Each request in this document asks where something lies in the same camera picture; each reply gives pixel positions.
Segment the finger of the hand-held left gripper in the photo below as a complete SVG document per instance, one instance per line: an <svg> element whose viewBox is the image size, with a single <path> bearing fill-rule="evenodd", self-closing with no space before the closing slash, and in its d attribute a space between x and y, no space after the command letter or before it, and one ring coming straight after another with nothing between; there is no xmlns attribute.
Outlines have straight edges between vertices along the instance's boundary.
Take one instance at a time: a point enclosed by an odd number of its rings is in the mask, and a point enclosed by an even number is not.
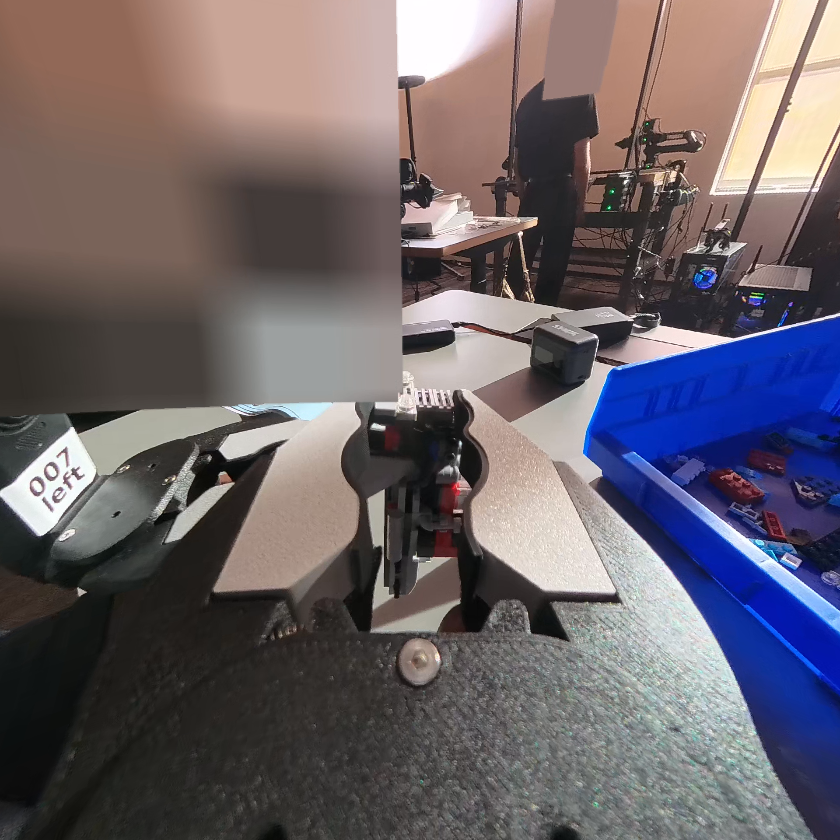
<svg viewBox="0 0 840 840"><path fill-rule="evenodd" d="M224 537L228 530L227 519L223 506L213 506L201 511L190 507L175 518L163 545L173 547L184 539L197 544L210 543Z"/></svg>
<svg viewBox="0 0 840 840"><path fill-rule="evenodd" d="M281 415L258 415L186 439L197 446L201 457L233 463L285 444L309 424L309 421Z"/></svg>

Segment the stack of white boxes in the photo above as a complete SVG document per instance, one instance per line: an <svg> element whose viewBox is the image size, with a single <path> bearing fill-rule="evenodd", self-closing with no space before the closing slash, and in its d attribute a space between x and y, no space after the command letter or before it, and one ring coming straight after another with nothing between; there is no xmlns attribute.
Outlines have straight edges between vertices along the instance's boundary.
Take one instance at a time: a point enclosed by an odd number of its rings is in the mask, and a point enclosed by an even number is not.
<svg viewBox="0 0 840 840"><path fill-rule="evenodd" d="M402 216L403 239L432 238L452 233L474 221L471 201L462 192L437 196L428 207L407 203Z"/></svg>

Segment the computer tower with glowing fan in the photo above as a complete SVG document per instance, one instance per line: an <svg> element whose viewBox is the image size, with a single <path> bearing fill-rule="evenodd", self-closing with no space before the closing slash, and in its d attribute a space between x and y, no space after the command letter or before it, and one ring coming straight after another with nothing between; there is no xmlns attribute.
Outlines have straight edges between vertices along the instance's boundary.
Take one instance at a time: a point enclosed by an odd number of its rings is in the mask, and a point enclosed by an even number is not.
<svg viewBox="0 0 840 840"><path fill-rule="evenodd" d="M736 241L730 219L702 231L703 239L680 258L674 286L668 298L687 322L712 320L723 292L735 280L747 243Z"/></svg>

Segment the computer case with mesh top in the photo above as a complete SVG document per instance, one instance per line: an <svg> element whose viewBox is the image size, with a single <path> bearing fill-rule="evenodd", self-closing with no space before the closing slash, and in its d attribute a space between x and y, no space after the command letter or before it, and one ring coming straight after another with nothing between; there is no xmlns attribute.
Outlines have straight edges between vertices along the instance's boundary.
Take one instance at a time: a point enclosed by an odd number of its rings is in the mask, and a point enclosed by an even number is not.
<svg viewBox="0 0 840 840"><path fill-rule="evenodd" d="M810 266L776 263L751 268L736 287L732 334L768 331L795 323L810 297L812 273Z"/></svg>

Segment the black box with green lights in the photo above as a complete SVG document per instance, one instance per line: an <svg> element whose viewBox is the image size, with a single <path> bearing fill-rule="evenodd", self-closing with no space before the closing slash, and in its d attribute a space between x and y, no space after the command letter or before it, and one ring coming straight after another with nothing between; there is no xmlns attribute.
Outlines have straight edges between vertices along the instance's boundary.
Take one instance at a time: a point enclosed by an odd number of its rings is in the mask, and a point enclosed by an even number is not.
<svg viewBox="0 0 840 840"><path fill-rule="evenodd" d="M624 213L631 209L637 185L637 173L631 171L610 171L599 174L593 186L602 186L603 195L600 212Z"/></svg>

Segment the black light stand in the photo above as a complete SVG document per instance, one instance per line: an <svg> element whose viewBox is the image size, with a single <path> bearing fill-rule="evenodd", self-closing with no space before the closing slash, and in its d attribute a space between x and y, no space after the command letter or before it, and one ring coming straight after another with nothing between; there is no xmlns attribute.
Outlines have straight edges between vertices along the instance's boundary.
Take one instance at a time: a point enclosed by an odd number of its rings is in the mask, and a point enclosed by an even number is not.
<svg viewBox="0 0 840 840"><path fill-rule="evenodd" d="M416 153L416 143L415 143L415 132L414 132L414 120L413 120L413 102L412 102L412 90L415 88L419 88L424 85L426 82L426 78L423 76L418 75L408 75L408 76L400 76L397 78L397 87L398 90L403 91L404 93L404 100L405 100L405 109L406 109L406 128L407 128L407 136L408 136L408 146L409 146L409 157L408 160L411 163L411 176L414 181L417 180L419 175L417 169L417 153Z"/></svg>

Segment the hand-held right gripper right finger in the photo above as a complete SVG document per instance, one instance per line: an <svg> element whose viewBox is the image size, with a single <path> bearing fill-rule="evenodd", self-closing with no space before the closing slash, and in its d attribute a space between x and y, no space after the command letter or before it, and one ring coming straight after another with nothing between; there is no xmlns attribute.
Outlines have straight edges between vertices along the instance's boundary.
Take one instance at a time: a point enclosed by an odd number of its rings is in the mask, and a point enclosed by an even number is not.
<svg viewBox="0 0 840 840"><path fill-rule="evenodd" d="M617 604L616 584L557 466L472 392L457 390L461 475L470 493L458 550L460 602L478 630L499 602L519 602L528 629L554 603Z"/></svg>

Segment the white table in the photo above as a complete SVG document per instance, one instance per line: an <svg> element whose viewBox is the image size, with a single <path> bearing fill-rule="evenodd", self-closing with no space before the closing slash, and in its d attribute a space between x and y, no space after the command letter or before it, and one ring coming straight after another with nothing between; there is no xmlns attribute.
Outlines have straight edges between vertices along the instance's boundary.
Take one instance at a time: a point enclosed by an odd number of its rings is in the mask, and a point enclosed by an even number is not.
<svg viewBox="0 0 840 840"><path fill-rule="evenodd" d="M402 257L410 259L443 259L459 257L469 260L469 290L487 294L487 260L493 256L493 277L503 273L505 248L519 234L538 224L536 217L478 217L473 223L451 233L430 238L404 240Z"/></svg>

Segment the window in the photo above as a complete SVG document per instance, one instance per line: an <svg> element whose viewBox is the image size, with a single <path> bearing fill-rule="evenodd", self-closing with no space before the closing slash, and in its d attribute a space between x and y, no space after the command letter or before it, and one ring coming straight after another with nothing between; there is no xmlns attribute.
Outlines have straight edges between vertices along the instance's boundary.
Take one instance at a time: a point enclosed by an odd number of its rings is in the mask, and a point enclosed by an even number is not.
<svg viewBox="0 0 840 840"><path fill-rule="evenodd" d="M817 1L774 2L715 179L713 195L742 195L781 105ZM839 120L839 2L829 1L764 166L757 193L805 193Z"/></svg>

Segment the pile of red blue toy bricks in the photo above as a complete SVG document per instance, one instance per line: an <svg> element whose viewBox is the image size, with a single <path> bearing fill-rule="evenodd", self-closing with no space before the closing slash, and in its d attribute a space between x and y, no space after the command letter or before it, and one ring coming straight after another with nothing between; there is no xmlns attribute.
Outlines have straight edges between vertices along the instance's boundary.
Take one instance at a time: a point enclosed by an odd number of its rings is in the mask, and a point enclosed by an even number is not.
<svg viewBox="0 0 840 840"><path fill-rule="evenodd" d="M835 606L838 424L800 422L661 457L659 470Z"/></svg>

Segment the tall metal pole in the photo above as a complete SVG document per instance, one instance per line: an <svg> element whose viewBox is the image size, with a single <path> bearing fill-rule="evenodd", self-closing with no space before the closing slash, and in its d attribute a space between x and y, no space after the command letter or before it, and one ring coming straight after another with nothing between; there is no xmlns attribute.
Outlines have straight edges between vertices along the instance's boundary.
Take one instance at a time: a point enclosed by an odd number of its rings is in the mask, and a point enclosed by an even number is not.
<svg viewBox="0 0 840 840"><path fill-rule="evenodd" d="M508 197L518 194L517 180L516 180L516 114L519 103L519 78L520 78L520 63L522 51L522 24L523 24L523 1L517 1L516 5L516 22L513 42L513 61L512 61L512 78L511 78L511 109L509 120L509 142L507 158L503 164L505 169L504 176L498 177L492 183L485 183L490 189L496 202L495 215L498 217L505 217L508 215Z"/></svg>

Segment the black power adapter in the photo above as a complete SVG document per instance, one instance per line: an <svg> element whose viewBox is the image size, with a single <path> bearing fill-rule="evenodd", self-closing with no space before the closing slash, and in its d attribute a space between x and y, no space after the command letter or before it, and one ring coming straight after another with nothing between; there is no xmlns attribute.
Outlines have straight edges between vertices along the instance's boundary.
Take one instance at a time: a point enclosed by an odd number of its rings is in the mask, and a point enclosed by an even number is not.
<svg viewBox="0 0 840 840"><path fill-rule="evenodd" d="M634 319L612 307L567 311L559 315L559 320L594 334L602 348L625 341L634 329Z"/></svg>

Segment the toy brick vehicle model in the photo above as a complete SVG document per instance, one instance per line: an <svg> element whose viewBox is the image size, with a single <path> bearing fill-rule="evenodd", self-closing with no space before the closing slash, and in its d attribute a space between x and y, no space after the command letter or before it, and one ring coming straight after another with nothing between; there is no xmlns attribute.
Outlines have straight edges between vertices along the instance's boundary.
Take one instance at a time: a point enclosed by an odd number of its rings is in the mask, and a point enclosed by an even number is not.
<svg viewBox="0 0 840 840"><path fill-rule="evenodd" d="M462 426L452 391L418 387L402 373L394 402L374 404L366 425L374 464L385 468L384 583L396 599L414 589L418 566L453 559L465 540Z"/></svg>

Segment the metal equipment rack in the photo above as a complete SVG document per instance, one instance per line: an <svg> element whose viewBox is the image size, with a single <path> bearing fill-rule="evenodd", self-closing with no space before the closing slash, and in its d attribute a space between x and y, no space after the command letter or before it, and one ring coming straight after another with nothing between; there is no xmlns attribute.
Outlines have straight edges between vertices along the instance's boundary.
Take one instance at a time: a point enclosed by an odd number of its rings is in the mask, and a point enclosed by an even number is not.
<svg viewBox="0 0 840 840"><path fill-rule="evenodd" d="M684 173L685 161L637 173L631 209L601 213L602 186L587 186L584 221L574 234L570 277L579 287L595 286L614 296L618 308L634 308L666 268L668 245L684 239L684 227L698 195Z"/></svg>

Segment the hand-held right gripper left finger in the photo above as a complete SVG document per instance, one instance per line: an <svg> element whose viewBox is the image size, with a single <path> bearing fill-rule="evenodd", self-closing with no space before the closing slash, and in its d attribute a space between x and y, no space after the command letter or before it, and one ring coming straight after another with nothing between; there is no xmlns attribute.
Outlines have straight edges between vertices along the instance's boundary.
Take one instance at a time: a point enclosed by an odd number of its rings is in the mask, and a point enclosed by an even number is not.
<svg viewBox="0 0 840 840"><path fill-rule="evenodd" d="M279 446L213 587L224 600L278 596L299 624L321 599L372 624L381 556L369 500L384 489L369 443L372 402L335 403Z"/></svg>

